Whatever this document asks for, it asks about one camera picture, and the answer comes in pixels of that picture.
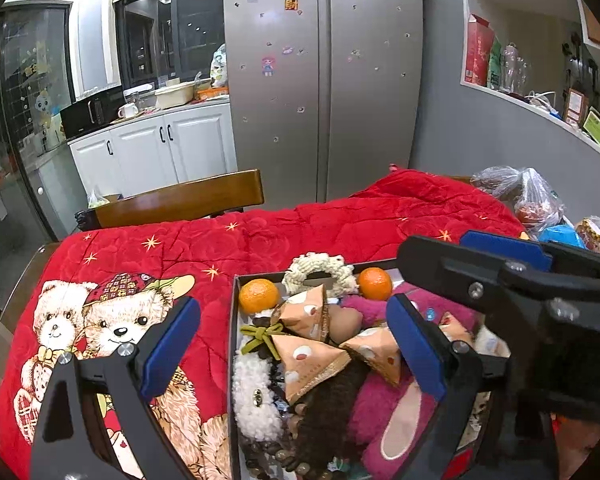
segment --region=metal bolt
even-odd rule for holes
[[[469,351],[469,345],[464,341],[453,341],[451,348],[456,354],[466,354]]]
[[[126,357],[131,355],[136,349],[136,345],[133,343],[122,343],[117,349],[118,355],[122,355],[122,357]]]
[[[480,282],[473,282],[471,285],[469,285],[468,292],[469,298],[472,300],[479,300],[484,294],[484,287]]]
[[[61,365],[65,365],[67,364],[69,361],[71,361],[71,359],[74,358],[74,355],[71,352],[62,352],[59,356],[58,356],[58,362]]]
[[[564,321],[575,321],[580,316],[578,308],[571,303],[567,303],[562,298],[549,300],[549,308],[555,317]]]
[[[525,272],[526,265],[521,264],[520,262],[505,262],[507,269],[514,270],[515,272]]]

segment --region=orange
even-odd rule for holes
[[[386,301],[394,290],[391,277],[379,267],[369,267],[358,276],[360,293],[368,300]]]
[[[240,289],[238,301],[245,314],[256,314],[278,304],[280,294],[276,286],[269,280],[259,278],[251,280]]]

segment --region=red blanket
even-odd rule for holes
[[[351,198],[277,212],[80,233],[49,261],[13,338],[0,388],[0,453],[23,480],[46,382],[60,352],[88,358],[137,341],[188,294],[200,329],[167,392],[152,409],[198,478],[228,480],[227,335],[236,274],[285,270],[308,251],[348,263],[393,258],[411,234],[457,242],[468,229],[517,237],[518,220],[467,184],[396,171]],[[114,416],[100,407],[123,468],[141,476]]]

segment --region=cabinet door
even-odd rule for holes
[[[111,137],[125,176],[125,196],[178,183],[162,117],[117,126]]]
[[[109,131],[73,142],[71,154],[87,195],[96,186],[102,195],[125,193],[124,179]]]
[[[236,171],[228,104],[164,116],[178,182]]]

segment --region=teddy bear print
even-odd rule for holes
[[[20,374],[22,387],[13,399],[16,422],[24,439],[33,443],[40,405],[58,356],[74,351],[84,333],[82,305],[96,283],[45,282],[33,315],[33,332],[38,351],[28,359]]]
[[[164,320],[173,301],[194,285],[193,276],[156,280],[147,274],[117,274],[94,289],[85,302],[85,336],[88,357],[108,356],[122,343],[137,344],[149,327]],[[180,367],[152,411],[165,435],[191,473],[201,480],[228,480],[226,418],[201,422],[195,389]],[[114,432],[116,443],[126,442]],[[138,464],[126,446],[114,446],[122,469],[133,476]]]

